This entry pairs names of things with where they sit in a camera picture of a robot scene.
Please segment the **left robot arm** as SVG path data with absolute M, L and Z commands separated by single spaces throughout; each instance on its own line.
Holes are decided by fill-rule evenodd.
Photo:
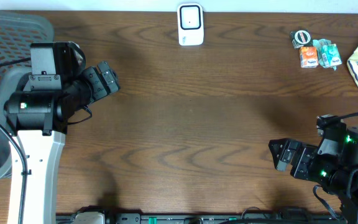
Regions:
M 4 104 L 12 177 L 8 223 L 55 223 L 60 157 L 70 118 L 120 90 L 107 62 L 86 66 L 74 42 L 30 45 L 32 70 Z

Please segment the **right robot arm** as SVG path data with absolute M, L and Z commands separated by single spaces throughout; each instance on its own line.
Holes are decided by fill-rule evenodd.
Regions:
M 314 182 L 337 196 L 342 217 L 348 223 L 358 223 L 358 126 L 336 123 L 319 132 L 317 146 L 290 138 L 269 141 L 275 169 L 284 171 L 291 165 L 292 177 Z

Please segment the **teal small snack packet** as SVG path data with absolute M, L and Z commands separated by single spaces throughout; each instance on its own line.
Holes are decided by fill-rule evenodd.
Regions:
M 342 64 L 341 56 L 336 44 L 323 45 L 319 52 L 322 67 L 336 70 L 337 66 Z

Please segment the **teal long snack packet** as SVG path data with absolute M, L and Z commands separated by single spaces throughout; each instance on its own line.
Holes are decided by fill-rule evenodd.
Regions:
M 327 39 L 313 39 L 312 40 L 312 44 L 313 47 L 316 48 L 317 54 L 318 54 L 318 60 L 319 60 L 319 64 L 323 67 L 323 68 L 329 68 L 329 65 L 324 62 L 323 60 L 323 56 L 322 56 L 322 49 L 324 45 L 331 45 L 332 42 L 330 40 Z

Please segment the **orange small snack box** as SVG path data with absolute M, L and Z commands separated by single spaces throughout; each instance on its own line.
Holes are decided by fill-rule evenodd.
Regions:
M 301 68 L 316 68 L 319 65 L 316 47 L 300 47 Z

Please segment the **dark green round-label box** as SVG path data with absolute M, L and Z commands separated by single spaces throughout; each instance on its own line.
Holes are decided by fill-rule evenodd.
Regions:
M 291 31 L 290 38 L 294 49 L 299 49 L 300 47 L 311 47 L 313 45 L 311 34 L 307 29 Z

